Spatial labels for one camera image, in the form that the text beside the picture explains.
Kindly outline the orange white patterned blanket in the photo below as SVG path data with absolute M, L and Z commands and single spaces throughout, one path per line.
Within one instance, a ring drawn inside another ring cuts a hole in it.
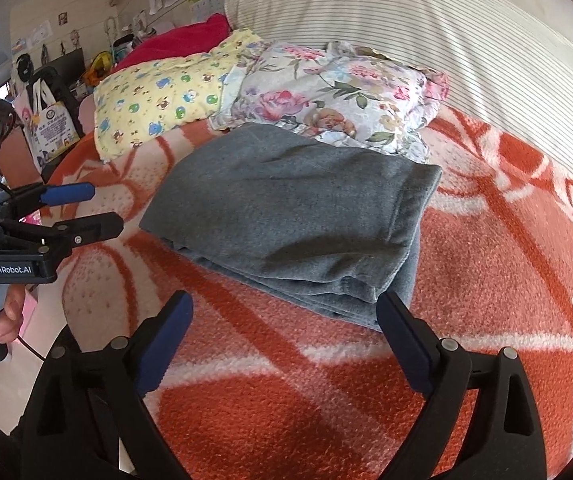
M 573 457 L 573 177 L 508 133 L 445 108 L 424 138 L 443 177 L 421 226 L 411 309 L 472 351 L 518 351 L 549 474 Z M 204 122 L 101 162 L 82 140 L 52 176 L 93 200 L 59 222 L 115 211 L 122 235 L 79 248 L 41 292 L 87 350 L 128 335 L 178 289 L 194 318 L 145 403 L 195 479 L 373 479 L 423 400 L 384 337 L 204 270 L 139 228 L 176 162 L 213 139 Z

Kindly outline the yellow cartoon print pillow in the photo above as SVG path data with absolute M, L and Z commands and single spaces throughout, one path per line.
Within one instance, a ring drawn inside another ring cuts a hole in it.
M 94 145 L 102 162 L 217 113 L 240 54 L 261 42 L 250 29 L 236 29 L 206 53 L 142 62 L 104 79 L 93 92 Z

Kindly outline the grey sweat pants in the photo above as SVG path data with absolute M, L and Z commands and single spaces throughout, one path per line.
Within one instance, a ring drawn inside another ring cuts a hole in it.
M 439 166 L 244 125 L 175 166 L 141 229 L 177 254 L 367 328 L 387 292 L 413 298 Z

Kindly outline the striped white headboard cushion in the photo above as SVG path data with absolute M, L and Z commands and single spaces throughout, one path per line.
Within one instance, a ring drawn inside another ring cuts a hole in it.
M 226 0 L 267 39 L 346 40 L 445 73 L 448 102 L 573 172 L 573 0 Z

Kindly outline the red pillow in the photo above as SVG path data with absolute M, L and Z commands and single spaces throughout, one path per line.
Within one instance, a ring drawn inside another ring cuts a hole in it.
M 206 53 L 227 39 L 230 30 L 227 18 L 220 13 L 211 15 L 204 22 L 173 28 L 139 44 L 126 58 L 117 63 L 113 72 L 144 62 Z

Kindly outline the floral print pillow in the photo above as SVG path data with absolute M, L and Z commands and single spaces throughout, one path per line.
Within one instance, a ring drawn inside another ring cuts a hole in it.
M 447 94 L 446 75 L 367 47 L 263 41 L 240 54 L 209 122 L 217 130 L 247 122 L 274 125 L 339 148 L 367 148 L 424 164 L 429 148 L 421 131 Z

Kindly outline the printed white tote bag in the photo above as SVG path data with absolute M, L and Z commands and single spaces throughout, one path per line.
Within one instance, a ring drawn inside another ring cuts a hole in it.
M 25 89 L 13 107 L 23 125 L 32 161 L 40 171 L 80 140 L 64 102 L 55 99 L 42 79 L 32 84 L 32 90 Z

